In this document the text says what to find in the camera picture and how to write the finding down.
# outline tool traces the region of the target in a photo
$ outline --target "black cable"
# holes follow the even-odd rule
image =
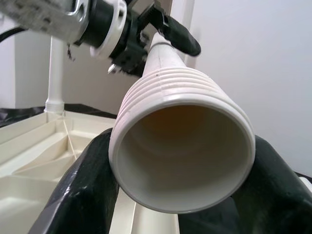
[[[27,29],[24,29],[21,27],[12,28],[12,29],[0,34],[0,43],[3,42],[5,39],[9,38],[10,36],[13,36],[13,35],[20,33],[20,32],[24,32],[26,30]]]

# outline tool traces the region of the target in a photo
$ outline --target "white plastic tray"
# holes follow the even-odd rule
[[[61,177],[115,120],[41,114],[0,129],[0,234],[26,234]],[[143,208],[120,190],[110,234],[178,234],[177,215]]]

